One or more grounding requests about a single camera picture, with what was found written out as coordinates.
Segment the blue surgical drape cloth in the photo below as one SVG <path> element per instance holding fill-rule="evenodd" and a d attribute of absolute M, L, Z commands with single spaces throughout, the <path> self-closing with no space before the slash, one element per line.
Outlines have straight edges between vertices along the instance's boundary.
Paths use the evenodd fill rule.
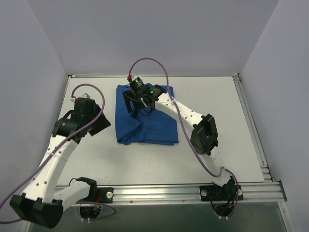
<path fill-rule="evenodd" d="M 147 113 L 127 111 L 123 92 L 129 90 L 127 85 L 116 88 L 115 133 L 118 143 L 147 143 L 157 145 L 174 145 L 179 142 L 177 122 L 167 114 L 154 110 Z"/>

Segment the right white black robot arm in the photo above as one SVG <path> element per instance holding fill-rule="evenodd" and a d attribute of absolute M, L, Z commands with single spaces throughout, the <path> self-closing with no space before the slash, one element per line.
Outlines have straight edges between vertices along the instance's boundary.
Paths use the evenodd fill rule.
<path fill-rule="evenodd" d="M 196 159 L 216 185 L 216 197 L 224 200 L 231 195 L 232 188 L 228 182 L 236 179 L 225 168 L 219 155 L 218 131 L 212 115 L 204 116 L 191 110 L 159 85 L 134 87 L 131 84 L 129 90 L 123 92 L 123 96 L 128 112 L 149 107 L 151 112 L 158 110 L 178 120 Z"/>

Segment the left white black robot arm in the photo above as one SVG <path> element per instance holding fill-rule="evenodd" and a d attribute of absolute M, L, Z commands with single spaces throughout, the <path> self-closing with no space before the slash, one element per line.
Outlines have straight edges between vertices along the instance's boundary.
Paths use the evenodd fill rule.
<path fill-rule="evenodd" d="M 79 97 L 73 110 L 55 123 L 50 143 L 39 171 L 30 178 L 10 206 L 22 219 L 52 229 L 64 211 L 79 200 L 91 203 L 98 198 L 95 180 L 79 177 L 69 187 L 55 193 L 57 182 L 70 155 L 87 134 L 101 132 L 111 124 L 93 99 Z"/>

